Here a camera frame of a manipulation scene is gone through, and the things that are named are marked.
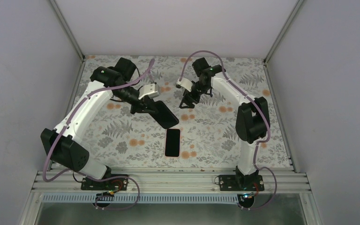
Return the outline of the black phone case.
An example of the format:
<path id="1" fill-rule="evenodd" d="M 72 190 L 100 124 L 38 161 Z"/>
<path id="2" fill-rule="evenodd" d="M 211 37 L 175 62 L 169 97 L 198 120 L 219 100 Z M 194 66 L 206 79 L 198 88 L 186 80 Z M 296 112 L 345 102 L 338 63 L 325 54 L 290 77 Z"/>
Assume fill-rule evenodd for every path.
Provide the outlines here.
<path id="1" fill-rule="evenodd" d="M 179 123 L 179 119 L 167 107 L 163 101 L 154 103 L 155 111 L 151 113 L 151 117 L 164 129 L 169 129 Z"/>

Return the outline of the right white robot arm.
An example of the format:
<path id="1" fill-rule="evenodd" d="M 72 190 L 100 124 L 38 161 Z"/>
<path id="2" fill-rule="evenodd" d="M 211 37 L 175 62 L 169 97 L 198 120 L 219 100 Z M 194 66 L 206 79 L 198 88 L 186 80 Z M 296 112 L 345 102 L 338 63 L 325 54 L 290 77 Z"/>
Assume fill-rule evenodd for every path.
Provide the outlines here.
<path id="1" fill-rule="evenodd" d="M 193 62 L 192 67 L 198 81 L 191 81 L 181 75 L 176 82 L 177 88 L 185 90 L 180 108 L 194 108 L 201 96 L 211 95 L 212 90 L 238 107 L 235 130 L 242 141 L 242 147 L 234 180 L 239 190 L 246 191 L 258 182 L 258 145 L 263 143 L 265 137 L 270 138 L 268 102 L 264 97 L 249 95 L 230 78 L 222 63 L 210 66 L 205 58 L 199 58 Z"/>

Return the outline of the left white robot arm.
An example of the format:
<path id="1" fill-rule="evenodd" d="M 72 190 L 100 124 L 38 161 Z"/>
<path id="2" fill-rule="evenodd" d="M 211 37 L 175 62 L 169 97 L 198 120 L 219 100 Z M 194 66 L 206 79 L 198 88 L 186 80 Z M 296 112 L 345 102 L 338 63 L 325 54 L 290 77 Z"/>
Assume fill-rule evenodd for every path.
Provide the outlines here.
<path id="1" fill-rule="evenodd" d="M 113 96 L 129 103 L 134 113 L 158 113 L 153 95 L 158 95 L 156 83 L 152 83 L 149 93 L 141 94 L 133 85 L 150 76 L 154 59 L 137 79 L 131 81 L 136 65 L 128 59 L 120 58 L 114 67 L 97 67 L 79 101 L 53 129 L 45 128 L 41 141 L 46 151 L 42 176 L 51 182 L 67 171 L 76 172 L 105 190 L 112 183 L 110 167 L 94 159 L 80 142 L 99 110 Z"/>

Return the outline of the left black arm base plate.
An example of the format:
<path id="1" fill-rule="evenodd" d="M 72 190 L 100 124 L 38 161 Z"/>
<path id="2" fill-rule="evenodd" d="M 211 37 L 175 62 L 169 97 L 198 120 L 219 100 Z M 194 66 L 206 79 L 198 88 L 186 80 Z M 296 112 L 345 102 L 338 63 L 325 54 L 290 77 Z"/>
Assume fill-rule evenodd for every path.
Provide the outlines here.
<path id="1" fill-rule="evenodd" d="M 81 190 L 94 191 L 121 191 L 126 190 L 128 178 L 120 177 L 108 181 L 93 181 L 89 178 L 83 178 L 81 183 Z"/>

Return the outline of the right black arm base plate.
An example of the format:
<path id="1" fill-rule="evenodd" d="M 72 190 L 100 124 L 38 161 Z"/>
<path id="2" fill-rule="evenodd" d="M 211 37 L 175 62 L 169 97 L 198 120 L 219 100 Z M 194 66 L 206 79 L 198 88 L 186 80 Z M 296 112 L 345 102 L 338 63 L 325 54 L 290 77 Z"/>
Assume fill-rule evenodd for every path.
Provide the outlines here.
<path id="1" fill-rule="evenodd" d="M 261 175 L 219 175 L 220 191 L 264 191 L 264 181 Z"/>

